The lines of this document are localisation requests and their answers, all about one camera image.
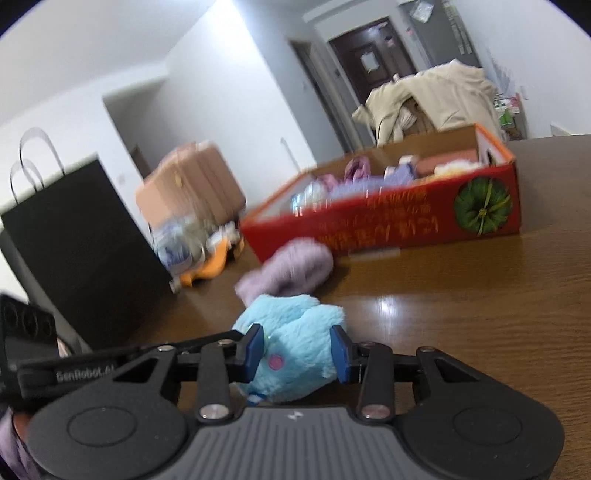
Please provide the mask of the light blue plush toy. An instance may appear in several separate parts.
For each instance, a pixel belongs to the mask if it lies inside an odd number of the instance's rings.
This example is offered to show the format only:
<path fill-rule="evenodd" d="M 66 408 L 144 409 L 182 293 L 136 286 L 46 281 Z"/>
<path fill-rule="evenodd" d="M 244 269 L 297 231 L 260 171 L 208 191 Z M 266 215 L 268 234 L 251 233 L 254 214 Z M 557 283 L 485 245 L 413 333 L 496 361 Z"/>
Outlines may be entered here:
<path fill-rule="evenodd" d="M 263 327 L 263 357 L 252 381 L 238 384 L 250 402 L 293 402 L 337 378 L 331 328 L 346 326 L 341 307 L 322 304 L 310 295 L 260 295 L 232 328 L 245 334 L 254 324 Z"/>

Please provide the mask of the purple striped cloth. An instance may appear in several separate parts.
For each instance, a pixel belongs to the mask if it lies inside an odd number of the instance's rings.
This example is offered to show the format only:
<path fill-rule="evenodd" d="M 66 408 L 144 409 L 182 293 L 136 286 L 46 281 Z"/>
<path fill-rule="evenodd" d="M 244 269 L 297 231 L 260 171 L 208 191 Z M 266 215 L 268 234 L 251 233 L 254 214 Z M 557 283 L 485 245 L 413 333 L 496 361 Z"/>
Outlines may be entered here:
<path fill-rule="evenodd" d="M 287 242 L 235 284 L 235 293 L 245 306 L 260 295 L 290 297 L 310 294 L 332 274 L 334 256 L 324 244 L 311 238 Z"/>

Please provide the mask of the iridescent white plastic bag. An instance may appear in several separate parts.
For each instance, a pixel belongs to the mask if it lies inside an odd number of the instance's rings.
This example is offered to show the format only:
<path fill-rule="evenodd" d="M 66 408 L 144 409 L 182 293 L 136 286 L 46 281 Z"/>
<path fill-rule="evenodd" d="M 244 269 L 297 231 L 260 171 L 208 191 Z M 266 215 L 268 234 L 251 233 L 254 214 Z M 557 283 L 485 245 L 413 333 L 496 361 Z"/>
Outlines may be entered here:
<path fill-rule="evenodd" d="M 312 181 L 304 190 L 290 199 L 291 212 L 297 213 L 305 207 L 318 204 L 329 197 L 329 187 L 321 180 Z"/>

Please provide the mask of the orange black pouch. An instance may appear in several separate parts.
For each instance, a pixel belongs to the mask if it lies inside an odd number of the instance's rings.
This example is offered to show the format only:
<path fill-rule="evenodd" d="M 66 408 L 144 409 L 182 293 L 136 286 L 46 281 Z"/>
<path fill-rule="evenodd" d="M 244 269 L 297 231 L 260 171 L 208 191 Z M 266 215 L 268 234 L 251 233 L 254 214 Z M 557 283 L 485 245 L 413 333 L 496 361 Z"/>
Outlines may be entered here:
<path fill-rule="evenodd" d="M 199 267 L 192 268 L 179 276 L 180 285 L 193 287 L 196 283 L 211 280 L 223 272 L 226 265 L 235 261 L 245 250 L 245 239 L 240 238 L 232 243 L 228 238 L 222 239 L 214 248 L 214 252 Z"/>

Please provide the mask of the clear plastic wrapped package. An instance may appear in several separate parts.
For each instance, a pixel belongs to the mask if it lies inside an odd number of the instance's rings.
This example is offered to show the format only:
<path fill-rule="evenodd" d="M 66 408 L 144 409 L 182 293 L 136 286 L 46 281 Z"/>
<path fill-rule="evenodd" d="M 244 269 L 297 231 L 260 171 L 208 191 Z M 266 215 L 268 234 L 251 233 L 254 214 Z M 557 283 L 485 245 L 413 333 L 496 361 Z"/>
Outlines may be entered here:
<path fill-rule="evenodd" d="M 194 215 L 173 217 L 150 230 L 156 256 L 173 276 L 179 276 L 207 259 L 207 240 L 216 231 L 211 220 Z"/>

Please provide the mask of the black paper shopping bag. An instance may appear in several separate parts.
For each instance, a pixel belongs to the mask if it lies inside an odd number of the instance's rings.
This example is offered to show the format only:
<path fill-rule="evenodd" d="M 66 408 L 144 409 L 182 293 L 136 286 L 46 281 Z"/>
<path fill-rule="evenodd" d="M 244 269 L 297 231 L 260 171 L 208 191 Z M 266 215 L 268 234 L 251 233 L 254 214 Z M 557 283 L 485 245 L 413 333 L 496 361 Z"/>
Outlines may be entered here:
<path fill-rule="evenodd" d="M 97 159 L 44 182 L 19 158 L 32 194 L 1 214 L 3 232 L 29 277 L 29 299 L 50 309 L 91 349 L 125 344 L 159 299 L 171 276 L 138 229 Z"/>

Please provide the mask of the pink suitcase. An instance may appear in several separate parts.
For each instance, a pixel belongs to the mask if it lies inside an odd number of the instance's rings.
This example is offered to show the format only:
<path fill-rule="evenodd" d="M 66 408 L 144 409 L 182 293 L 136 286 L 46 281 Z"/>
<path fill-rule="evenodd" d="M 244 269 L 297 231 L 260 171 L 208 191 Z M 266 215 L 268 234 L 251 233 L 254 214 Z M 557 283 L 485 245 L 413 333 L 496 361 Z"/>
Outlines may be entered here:
<path fill-rule="evenodd" d="M 245 209 L 245 194 L 221 151 L 209 141 L 169 152 L 135 191 L 135 201 L 152 229 L 193 215 L 224 225 Z"/>

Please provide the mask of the purple satin cloth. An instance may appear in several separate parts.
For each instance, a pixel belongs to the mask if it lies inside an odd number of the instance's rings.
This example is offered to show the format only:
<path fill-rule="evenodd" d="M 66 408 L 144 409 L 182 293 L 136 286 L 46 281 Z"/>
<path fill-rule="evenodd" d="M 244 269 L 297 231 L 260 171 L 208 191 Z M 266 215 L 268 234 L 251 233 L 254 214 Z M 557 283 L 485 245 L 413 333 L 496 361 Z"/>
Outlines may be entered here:
<path fill-rule="evenodd" d="M 352 183 L 370 177 L 370 159 L 367 156 L 356 156 L 346 165 L 344 182 Z"/>

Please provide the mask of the red orange cardboard box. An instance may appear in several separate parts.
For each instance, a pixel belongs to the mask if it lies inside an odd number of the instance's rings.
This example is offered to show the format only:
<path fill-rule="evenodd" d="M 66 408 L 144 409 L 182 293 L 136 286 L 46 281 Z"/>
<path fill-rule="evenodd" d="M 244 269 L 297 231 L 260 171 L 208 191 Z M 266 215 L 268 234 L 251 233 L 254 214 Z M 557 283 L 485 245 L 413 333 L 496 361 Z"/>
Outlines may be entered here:
<path fill-rule="evenodd" d="M 479 124 L 413 135 L 359 152 L 370 172 L 383 175 L 405 155 L 437 164 L 473 162 L 471 171 L 432 175 L 408 186 L 363 189 L 344 199 L 297 205 L 296 197 L 325 175 L 342 178 L 346 155 L 304 171 L 243 217 L 242 235 L 266 261 L 294 238 L 310 237 L 336 256 L 515 234 L 521 228 L 514 154 Z"/>

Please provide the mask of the yellow white plush toy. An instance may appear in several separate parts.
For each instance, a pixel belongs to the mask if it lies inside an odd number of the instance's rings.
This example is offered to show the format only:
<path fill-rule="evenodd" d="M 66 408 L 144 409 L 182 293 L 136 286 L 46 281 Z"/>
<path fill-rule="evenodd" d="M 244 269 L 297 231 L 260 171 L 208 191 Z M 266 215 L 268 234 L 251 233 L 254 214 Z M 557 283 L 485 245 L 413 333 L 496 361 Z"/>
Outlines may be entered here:
<path fill-rule="evenodd" d="M 433 176 L 436 178 L 449 178 L 465 175 L 477 171 L 483 167 L 479 162 L 471 162 L 467 159 L 458 159 L 446 164 L 437 165 Z"/>

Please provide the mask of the wooden chair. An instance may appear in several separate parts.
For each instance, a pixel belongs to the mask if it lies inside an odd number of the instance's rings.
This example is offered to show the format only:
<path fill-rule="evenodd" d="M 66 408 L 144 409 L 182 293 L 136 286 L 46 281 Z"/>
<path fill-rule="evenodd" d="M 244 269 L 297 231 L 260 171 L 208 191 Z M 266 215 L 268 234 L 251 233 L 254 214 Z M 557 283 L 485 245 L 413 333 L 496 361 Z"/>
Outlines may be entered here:
<path fill-rule="evenodd" d="M 429 116 L 413 98 L 403 104 L 402 113 L 408 113 L 410 115 L 403 128 L 404 137 L 429 134 L 437 131 L 436 126 Z"/>

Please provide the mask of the beige jacket on chair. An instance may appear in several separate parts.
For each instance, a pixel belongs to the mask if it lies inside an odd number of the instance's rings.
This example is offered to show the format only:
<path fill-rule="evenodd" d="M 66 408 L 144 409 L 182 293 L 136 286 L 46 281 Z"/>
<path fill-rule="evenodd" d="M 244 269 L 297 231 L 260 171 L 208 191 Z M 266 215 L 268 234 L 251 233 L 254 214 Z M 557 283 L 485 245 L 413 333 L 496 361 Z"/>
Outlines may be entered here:
<path fill-rule="evenodd" d="M 437 131 L 480 124 L 497 137 L 502 136 L 494 107 L 497 88 L 481 68 L 459 60 L 393 80 L 372 92 L 353 112 L 353 121 L 372 129 L 376 144 L 400 142 L 410 117 L 403 104 L 413 98 L 429 116 Z"/>

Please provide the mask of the dark brown entrance door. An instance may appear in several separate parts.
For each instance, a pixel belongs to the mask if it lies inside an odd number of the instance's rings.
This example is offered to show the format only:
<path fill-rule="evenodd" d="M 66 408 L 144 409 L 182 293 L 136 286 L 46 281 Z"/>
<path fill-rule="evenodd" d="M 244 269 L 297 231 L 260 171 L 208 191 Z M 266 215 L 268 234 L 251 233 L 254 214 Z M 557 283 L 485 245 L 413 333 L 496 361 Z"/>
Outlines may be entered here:
<path fill-rule="evenodd" d="M 329 41 L 356 97 L 365 103 L 370 92 L 395 76 L 417 69 L 389 18 L 382 18 Z"/>

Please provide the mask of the grey refrigerator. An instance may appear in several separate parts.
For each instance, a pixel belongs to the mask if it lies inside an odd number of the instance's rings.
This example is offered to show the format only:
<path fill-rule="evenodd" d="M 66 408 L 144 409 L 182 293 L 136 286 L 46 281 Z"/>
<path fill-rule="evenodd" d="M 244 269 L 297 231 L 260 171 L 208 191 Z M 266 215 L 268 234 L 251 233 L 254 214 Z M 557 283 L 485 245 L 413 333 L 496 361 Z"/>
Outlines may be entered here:
<path fill-rule="evenodd" d="M 404 1 L 399 8 L 420 41 L 432 66 L 459 60 L 481 68 L 463 20 L 452 1 Z"/>

